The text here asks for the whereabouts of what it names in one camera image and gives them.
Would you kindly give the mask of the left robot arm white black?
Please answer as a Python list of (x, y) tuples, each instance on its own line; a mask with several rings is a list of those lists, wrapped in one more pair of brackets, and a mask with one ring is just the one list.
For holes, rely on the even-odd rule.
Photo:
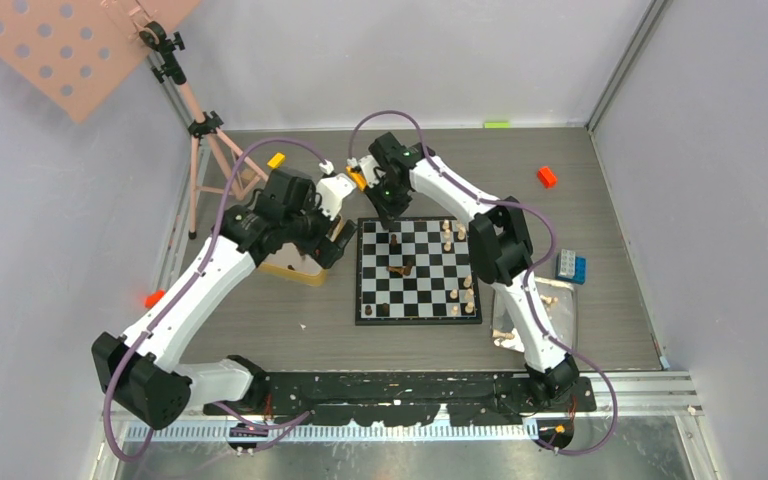
[(260, 367), (238, 355), (190, 365), (181, 357), (221, 301), (285, 245), (323, 269), (332, 267), (357, 229), (339, 218), (355, 189), (344, 173), (313, 181), (275, 170), (251, 203), (223, 210), (196, 259), (164, 296), (122, 335), (102, 333), (93, 343), (103, 391), (154, 430), (214, 402), (258, 412), (267, 398)]

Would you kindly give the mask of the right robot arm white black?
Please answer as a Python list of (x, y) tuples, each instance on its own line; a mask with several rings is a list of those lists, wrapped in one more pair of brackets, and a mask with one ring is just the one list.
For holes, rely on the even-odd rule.
[(466, 226), (472, 271), (502, 300), (523, 344), (532, 400), (549, 411), (565, 403), (580, 370), (540, 297), (533, 244), (518, 200), (482, 191), (423, 143), (405, 146), (391, 133), (375, 139), (368, 155), (349, 155), (347, 169), (359, 176), (358, 184), (387, 226), (407, 210), (415, 193)]

